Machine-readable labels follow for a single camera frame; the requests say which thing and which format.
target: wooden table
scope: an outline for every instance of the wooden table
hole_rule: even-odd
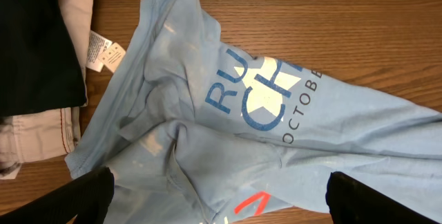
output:
[[[92,29],[127,48],[140,0],[95,0]],[[442,111],[442,0],[201,0],[222,41],[253,55],[314,68]],[[84,130],[112,74],[88,71]],[[0,181],[0,214],[70,180],[63,158],[23,166]],[[291,208],[241,223],[331,223]]]

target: star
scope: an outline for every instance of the star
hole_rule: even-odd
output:
[[[270,80],[272,75],[276,71],[276,60],[271,57],[264,57],[264,63],[261,68],[248,68],[247,74],[242,78],[242,83],[249,88],[250,86],[253,90],[249,94],[249,99],[247,100],[247,110],[249,112],[255,111],[261,107],[264,107],[274,116],[278,116],[282,104],[282,95],[277,91],[269,88],[268,86],[262,84],[261,82],[255,80],[256,74],[263,76],[264,78]],[[235,71],[242,75],[244,72],[243,67],[234,67]],[[275,78],[275,84],[282,87],[285,90],[289,90],[292,86],[298,83],[301,78],[289,75],[283,72],[279,72]]]

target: clothing tag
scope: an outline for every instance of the clothing tag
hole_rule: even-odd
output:
[[[115,73],[125,54],[126,51],[119,44],[114,43],[105,52],[98,55],[98,60],[112,73]]]
[[[88,61],[86,62],[86,68],[101,72],[103,69],[103,64],[97,59],[97,57],[100,53],[109,48],[111,44],[111,40],[98,35],[96,32],[90,31]]]

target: black cloth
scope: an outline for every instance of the black cloth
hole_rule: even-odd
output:
[[[330,175],[325,200],[335,224],[436,223],[342,172]]]
[[[0,82],[0,116],[86,102],[58,0],[0,0]]]
[[[1,224],[102,224],[114,192],[109,168],[91,171],[82,177],[0,216]]]

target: red print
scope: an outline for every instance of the red print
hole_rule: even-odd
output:
[[[254,194],[251,198],[248,198],[247,200],[243,201],[241,204],[239,204],[236,208],[235,208],[235,214],[238,214],[239,212],[241,212],[241,210],[247,206],[249,206],[250,204],[256,202],[257,200],[261,200],[261,203],[258,206],[258,209],[255,212],[255,216],[262,214],[262,212],[265,209],[265,206],[267,205],[267,203],[270,200],[270,195],[266,192],[258,192],[256,194]]]

